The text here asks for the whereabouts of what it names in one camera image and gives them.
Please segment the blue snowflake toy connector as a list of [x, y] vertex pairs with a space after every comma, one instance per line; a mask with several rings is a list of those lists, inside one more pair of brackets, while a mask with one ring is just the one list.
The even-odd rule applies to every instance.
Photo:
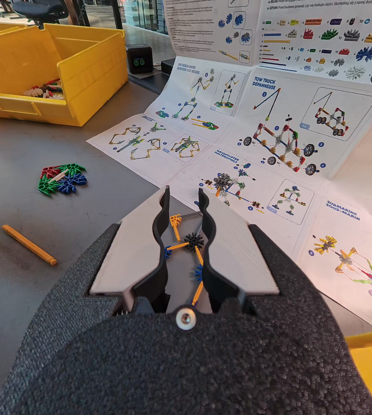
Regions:
[[81, 174], [74, 174], [73, 176], [65, 176], [63, 179], [58, 181], [57, 191], [62, 194], [69, 195], [71, 193], [76, 193], [77, 185], [86, 185], [87, 179]]

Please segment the black device with display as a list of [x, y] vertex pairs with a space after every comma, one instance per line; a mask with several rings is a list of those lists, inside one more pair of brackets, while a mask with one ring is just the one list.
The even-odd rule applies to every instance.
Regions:
[[126, 44], [126, 57], [131, 74], [153, 72], [152, 48], [148, 44]]

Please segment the colourful toy rod figure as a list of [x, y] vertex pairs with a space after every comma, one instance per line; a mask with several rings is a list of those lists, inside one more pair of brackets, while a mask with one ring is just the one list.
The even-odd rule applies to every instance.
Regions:
[[[180, 242], [181, 237], [178, 231], [178, 225], [182, 222], [183, 219], [186, 219], [187, 217], [191, 217], [193, 215], [199, 215], [200, 212], [194, 212], [191, 214], [187, 214], [187, 215], [172, 215], [169, 217], [169, 223], [172, 226], [172, 229], [174, 231], [175, 237], [176, 237], [176, 241]], [[198, 303], [200, 294], [203, 291], [203, 265], [204, 265], [204, 261], [203, 261], [203, 257], [201, 254], [201, 249], [204, 247], [204, 240], [203, 237], [201, 236], [201, 234], [198, 232], [192, 232], [191, 234], [187, 234], [184, 237], [184, 240], [182, 243], [179, 243], [175, 246], [166, 246], [164, 248], [164, 255], [165, 255], [165, 260], [167, 261], [173, 251], [178, 250], [178, 249], [182, 249], [182, 248], [186, 248], [188, 251], [190, 252], [195, 252], [198, 260], [199, 260], [199, 265], [197, 266], [196, 270], [195, 270], [195, 279], [196, 281], [199, 282], [199, 286], [194, 294], [194, 297], [191, 301], [191, 305], [195, 306]]]

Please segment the pile of toy pieces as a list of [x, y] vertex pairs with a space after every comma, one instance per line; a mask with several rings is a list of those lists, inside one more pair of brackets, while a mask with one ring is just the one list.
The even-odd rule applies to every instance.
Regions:
[[38, 97], [43, 99], [52, 99], [64, 101], [64, 92], [60, 78], [50, 80], [42, 86], [33, 86], [22, 93], [27, 97]]

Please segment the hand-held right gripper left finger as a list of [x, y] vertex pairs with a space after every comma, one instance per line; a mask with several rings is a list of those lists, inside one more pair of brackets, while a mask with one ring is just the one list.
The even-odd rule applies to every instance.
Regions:
[[154, 271], [161, 259], [158, 215], [169, 186], [164, 186], [118, 222], [119, 228], [90, 288], [91, 295], [121, 294]]

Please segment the black office chair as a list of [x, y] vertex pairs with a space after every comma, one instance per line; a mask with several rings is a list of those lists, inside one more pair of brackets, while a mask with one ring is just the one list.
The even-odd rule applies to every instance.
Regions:
[[44, 23], [59, 24], [61, 19], [69, 16], [63, 0], [14, 0], [12, 8], [18, 15], [33, 20], [40, 29], [43, 29]]

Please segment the grey desk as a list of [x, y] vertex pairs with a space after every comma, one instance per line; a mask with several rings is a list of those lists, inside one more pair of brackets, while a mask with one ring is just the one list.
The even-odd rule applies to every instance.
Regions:
[[[175, 312], [88, 295], [115, 224], [156, 189], [85, 139], [151, 96], [126, 84], [82, 129], [0, 119], [0, 414], [372, 414], [326, 303], [255, 226], [283, 294], [250, 314], [230, 299], [183, 331]], [[42, 170], [69, 163], [87, 184], [42, 194]]]

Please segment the white instruction sheet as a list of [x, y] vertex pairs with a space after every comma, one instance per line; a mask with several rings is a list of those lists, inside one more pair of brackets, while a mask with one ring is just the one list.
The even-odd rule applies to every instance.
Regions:
[[208, 191], [372, 325], [372, 1], [165, 1], [162, 94], [87, 142]]

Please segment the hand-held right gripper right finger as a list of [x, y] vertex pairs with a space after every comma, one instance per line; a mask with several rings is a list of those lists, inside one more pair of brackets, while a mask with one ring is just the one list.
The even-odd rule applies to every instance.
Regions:
[[214, 194], [199, 189], [202, 231], [208, 239], [203, 267], [209, 295], [277, 295], [250, 224]]

